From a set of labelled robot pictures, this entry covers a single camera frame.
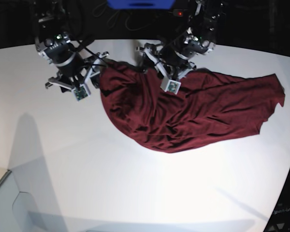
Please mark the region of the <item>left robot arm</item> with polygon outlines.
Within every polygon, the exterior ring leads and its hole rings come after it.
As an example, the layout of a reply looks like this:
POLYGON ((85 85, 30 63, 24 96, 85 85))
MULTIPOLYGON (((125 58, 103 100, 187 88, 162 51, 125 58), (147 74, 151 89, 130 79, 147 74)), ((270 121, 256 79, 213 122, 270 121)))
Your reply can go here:
POLYGON ((195 55, 206 55, 216 45, 217 24, 224 6, 221 0, 190 0, 188 18, 175 28, 173 35, 158 36, 159 44, 145 43, 140 53, 139 68, 145 73, 155 69, 160 78, 180 81, 196 70, 190 60, 195 55))

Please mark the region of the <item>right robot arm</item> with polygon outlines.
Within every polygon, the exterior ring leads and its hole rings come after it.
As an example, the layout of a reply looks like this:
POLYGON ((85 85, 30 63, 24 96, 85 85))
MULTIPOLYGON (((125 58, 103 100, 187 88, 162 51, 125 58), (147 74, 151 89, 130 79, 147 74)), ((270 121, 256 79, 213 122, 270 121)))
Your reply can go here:
POLYGON ((35 48, 40 57, 57 68, 55 77, 50 77, 45 88, 57 86, 61 92, 70 92, 77 101, 91 95, 87 86, 91 82, 99 88, 100 68, 106 66, 109 53, 93 53, 88 58, 80 55, 87 50, 84 43, 72 44, 68 13, 62 0, 35 0, 31 7, 35 48))

